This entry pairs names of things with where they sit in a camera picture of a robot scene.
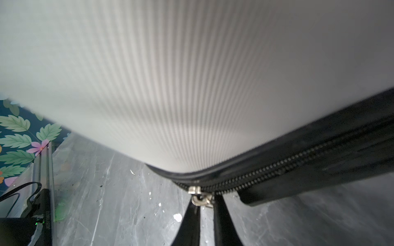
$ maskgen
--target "metal zipper slider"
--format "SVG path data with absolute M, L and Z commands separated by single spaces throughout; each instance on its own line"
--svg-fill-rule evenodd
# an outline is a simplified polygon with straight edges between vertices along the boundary
M 188 193 L 191 194 L 191 202 L 195 206 L 205 206 L 209 208 L 213 208 L 211 193 L 206 193 L 201 191 L 200 186 L 190 186 Z

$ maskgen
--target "marble tile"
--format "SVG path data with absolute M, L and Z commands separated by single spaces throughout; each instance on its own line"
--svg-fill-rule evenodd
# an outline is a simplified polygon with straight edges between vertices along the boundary
M 74 133 L 53 164 L 58 246 L 171 245 L 190 199 L 172 182 Z M 225 200 L 245 246 L 393 245 L 393 185 L 386 174 L 256 207 Z M 214 245 L 212 218 L 201 211 L 201 245 Z

